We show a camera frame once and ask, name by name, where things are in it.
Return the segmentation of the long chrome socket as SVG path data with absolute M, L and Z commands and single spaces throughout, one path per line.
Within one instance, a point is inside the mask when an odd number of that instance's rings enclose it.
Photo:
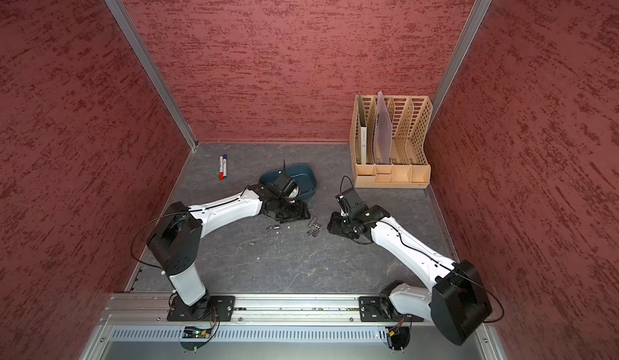
M 316 217 L 313 217 L 311 219 L 311 221 L 308 224 L 309 228 L 311 229 L 320 229 L 322 226 L 318 223 L 318 219 Z

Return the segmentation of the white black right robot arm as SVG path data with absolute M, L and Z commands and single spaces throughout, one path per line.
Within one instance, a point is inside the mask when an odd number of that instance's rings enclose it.
M 364 236 L 411 270 L 423 286 L 396 285 L 388 290 L 387 306 L 400 315 L 432 322 L 455 345 L 463 345 L 481 325 L 497 323 L 506 315 L 472 263 L 440 255 L 378 205 L 356 215 L 333 212 L 327 230 L 354 242 Z

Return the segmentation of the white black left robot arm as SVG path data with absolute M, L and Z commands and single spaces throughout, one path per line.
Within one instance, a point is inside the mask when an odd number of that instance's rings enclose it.
M 218 229 L 259 215 L 280 224 L 310 218 L 307 204 L 298 200 L 293 191 L 285 192 L 262 184 L 248 185 L 240 193 L 211 203 L 187 206 L 178 201 L 169 205 L 164 214 L 148 221 L 136 233 L 130 255 L 135 261 L 141 261 L 135 253 L 135 243 L 151 227 L 145 244 L 157 263 L 148 266 L 164 272 L 183 305 L 203 305 L 210 295 L 195 263 L 200 242 Z

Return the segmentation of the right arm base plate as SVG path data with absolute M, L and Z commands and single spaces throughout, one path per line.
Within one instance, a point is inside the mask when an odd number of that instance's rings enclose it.
M 385 296 L 366 296 L 359 297 L 359 316 L 362 322 L 376 323 L 405 323 L 424 322 L 418 316 L 399 313 L 393 306 L 388 297 Z

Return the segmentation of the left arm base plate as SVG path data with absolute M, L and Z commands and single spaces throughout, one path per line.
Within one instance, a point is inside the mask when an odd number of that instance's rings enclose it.
M 167 321 L 229 322 L 235 309 L 235 302 L 234 296 L 209 296 L 188 306 L 179 296 L 175 296 L 170 301 Z

